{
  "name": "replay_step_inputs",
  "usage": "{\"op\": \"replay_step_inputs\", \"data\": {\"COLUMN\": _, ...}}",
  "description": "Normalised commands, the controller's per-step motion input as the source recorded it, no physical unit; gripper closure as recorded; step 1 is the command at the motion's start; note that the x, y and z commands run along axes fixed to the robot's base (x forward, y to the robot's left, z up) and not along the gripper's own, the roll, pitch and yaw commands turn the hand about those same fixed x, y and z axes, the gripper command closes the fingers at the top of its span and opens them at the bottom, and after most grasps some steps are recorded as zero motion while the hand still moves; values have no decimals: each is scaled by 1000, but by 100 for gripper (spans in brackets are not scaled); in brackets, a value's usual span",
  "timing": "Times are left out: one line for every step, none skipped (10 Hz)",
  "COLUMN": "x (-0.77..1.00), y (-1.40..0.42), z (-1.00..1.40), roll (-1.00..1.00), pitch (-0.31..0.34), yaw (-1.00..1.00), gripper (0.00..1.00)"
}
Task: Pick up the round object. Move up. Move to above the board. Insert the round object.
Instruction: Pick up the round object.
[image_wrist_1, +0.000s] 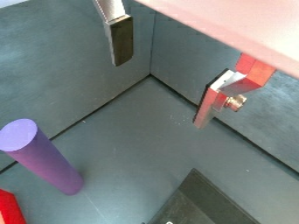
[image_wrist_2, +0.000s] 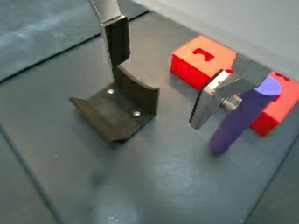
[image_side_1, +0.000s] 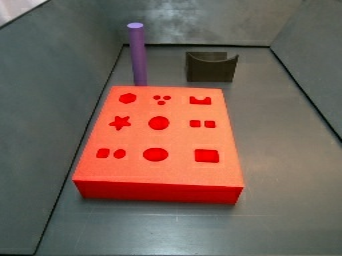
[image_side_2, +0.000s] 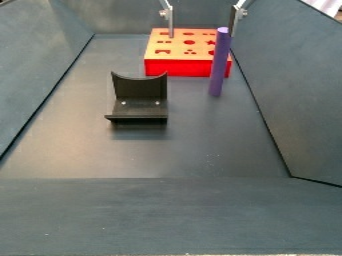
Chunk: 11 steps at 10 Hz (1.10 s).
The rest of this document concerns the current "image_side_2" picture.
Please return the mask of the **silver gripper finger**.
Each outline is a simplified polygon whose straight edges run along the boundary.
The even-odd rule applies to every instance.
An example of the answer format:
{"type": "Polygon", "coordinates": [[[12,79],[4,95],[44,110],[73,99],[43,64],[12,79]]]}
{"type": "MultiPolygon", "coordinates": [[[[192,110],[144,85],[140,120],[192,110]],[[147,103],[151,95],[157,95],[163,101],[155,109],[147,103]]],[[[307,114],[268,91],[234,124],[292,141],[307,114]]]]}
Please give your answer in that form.
{"type": "Polygon", "coordinates": [[[247,10],[244,8],[246,3],[247,3],[247,0],[238,0],[238,2],[231,6],[230,22],[228,22],[230,36],[235,35],[238,21],[247,15],[247,10]]]}
{"type": "Polygon", "coordinates": [[[161,9],[159,10],[159,15],[168,22],[168,37],[173,37],[173,7],[168,0],[159,0],[161,9]]]}

